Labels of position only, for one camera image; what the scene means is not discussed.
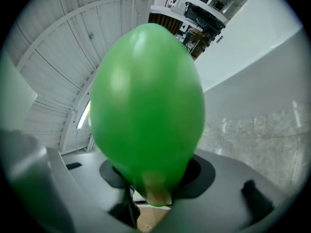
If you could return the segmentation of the long ceiling light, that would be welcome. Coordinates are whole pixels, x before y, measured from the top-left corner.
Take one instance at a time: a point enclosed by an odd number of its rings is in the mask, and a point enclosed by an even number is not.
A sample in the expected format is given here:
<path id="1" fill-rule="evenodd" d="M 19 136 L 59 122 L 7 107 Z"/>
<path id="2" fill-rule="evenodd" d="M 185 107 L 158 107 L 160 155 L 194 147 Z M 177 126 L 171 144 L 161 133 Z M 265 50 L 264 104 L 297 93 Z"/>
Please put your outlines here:
<path id="1" fill-rule="evenodd" d="M 83 111 L 83 113 L 82 113 L 78 123 L 77 123 L 76 129 L 81 129 L 82 128 L 82 126 L 83 126 L 83 124 L 84 124 L 84 122 L 85 122 L 85 120 L 87 118 L 87 115 L 88 115 L 89 111 L 90 111 L 90 101 L 88 101 L 88 103 L 87 103 L 87 105 L 86 105 L 86 107 L 85 107 L 85 109 L 84 109 L 84 111 Z"/>

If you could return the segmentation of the green bottle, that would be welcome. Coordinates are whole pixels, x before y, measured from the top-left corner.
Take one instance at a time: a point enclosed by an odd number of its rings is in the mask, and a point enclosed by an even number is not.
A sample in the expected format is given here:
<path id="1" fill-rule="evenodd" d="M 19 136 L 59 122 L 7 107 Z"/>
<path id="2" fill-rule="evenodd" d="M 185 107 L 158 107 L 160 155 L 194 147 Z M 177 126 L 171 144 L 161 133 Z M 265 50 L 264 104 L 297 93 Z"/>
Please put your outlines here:
<path id="1" fill-rule="evenodd" d="M 151 205 L 170 203 L 205 122 L 185 46 L 155 23 L 122 36 L 93 81 L 90 121 L 97 147 L 137 192 Z"/>

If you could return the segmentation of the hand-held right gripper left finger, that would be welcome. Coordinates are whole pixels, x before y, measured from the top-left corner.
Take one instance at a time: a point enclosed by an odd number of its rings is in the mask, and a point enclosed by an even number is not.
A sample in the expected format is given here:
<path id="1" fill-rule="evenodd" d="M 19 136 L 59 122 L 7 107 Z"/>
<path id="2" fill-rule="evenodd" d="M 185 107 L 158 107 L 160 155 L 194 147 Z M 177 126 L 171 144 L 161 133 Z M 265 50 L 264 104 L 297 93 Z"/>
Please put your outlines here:
<path id="1" fill-rule="evenodd" d="M 0 168 L 32 219 L 50 233 L 137 233 L 83 193 L 60 153 L 0 129 Z"/>

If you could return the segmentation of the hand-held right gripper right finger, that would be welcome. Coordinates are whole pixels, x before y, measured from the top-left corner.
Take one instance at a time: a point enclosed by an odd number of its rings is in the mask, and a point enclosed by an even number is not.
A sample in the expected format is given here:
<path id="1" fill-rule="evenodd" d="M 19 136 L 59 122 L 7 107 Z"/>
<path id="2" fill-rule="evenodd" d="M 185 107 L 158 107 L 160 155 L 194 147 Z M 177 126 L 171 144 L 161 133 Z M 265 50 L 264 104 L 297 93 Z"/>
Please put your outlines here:
<path id="1" fill-rule="evenodd" d="M 155 233 L 266 233 L 294 200 L 247 164 L 199 149 Z"/>

